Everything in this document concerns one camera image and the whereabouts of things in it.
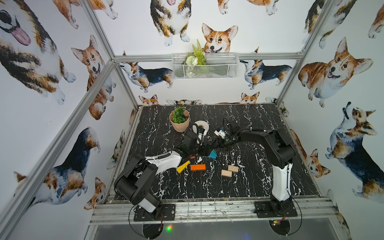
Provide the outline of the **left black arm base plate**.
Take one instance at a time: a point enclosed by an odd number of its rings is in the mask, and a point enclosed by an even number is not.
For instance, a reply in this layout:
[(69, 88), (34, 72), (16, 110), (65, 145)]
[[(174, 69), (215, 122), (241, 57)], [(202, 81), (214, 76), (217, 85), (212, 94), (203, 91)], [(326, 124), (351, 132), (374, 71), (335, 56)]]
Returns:
[(176, 205), (160, 204), (151, 213), (142, 207), (138, 207), (134, 212), (135, 222), (173, 221), (175, 219)]

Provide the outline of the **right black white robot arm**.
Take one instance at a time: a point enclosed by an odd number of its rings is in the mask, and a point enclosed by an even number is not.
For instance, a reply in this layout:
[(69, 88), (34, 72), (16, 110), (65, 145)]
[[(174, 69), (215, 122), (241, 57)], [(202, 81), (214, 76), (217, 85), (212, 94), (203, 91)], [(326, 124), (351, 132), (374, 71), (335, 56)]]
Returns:
[(268, 201), (255, 202), (259, 218), (286, 218), (298, 216), (291, 194), (291, 171), (296, 157), (294, 146), (282, 129), (264, 130), (240, 128), (233, 130), (225, 124), (215, 131), (218, 136), (215, 149), (228, 149), (238, 143), (250, 142), (263, 147), (267, 160), (273, 167), (273, 184)]

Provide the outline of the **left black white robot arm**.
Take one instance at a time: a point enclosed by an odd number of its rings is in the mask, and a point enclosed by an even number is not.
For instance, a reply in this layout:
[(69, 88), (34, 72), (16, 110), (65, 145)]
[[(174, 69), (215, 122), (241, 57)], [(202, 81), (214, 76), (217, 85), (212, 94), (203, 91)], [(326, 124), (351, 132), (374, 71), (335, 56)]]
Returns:
[(150, 191), (155, 177), (170, 169), (183, 168), (196, 155), (208, 156), (211, 150), (203, 144), (207, 133), (198, 126), (196, 133), (187, 132), (181, 144), (166, 153), (151, 157), (132, 156), (115, 180), (116, 194), (141, 207), (152, 218), (158, 218), (163, 213), (162, 202)]

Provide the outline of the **teal triangle block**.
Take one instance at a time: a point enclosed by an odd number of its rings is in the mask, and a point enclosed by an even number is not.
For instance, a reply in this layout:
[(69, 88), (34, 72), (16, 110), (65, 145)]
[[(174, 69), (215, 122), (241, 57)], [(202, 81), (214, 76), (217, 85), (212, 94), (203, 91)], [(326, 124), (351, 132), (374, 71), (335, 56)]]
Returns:
[(216, 159), (217, 158), (217, 152), (215, 150), (212, 150), (208, 156), (208, 158)]

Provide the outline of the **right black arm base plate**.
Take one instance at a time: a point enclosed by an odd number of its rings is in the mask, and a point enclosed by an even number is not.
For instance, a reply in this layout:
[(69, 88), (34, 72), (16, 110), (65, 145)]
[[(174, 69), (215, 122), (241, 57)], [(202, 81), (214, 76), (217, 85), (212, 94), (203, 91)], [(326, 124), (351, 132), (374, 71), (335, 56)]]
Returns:
[(288, 199), (287, 201), (261, 201), (254, 202), (255, 211), (258, 218), (283, 218), (283, 217), (297, 217), (298, 213), (294, 207), (293, 202)]

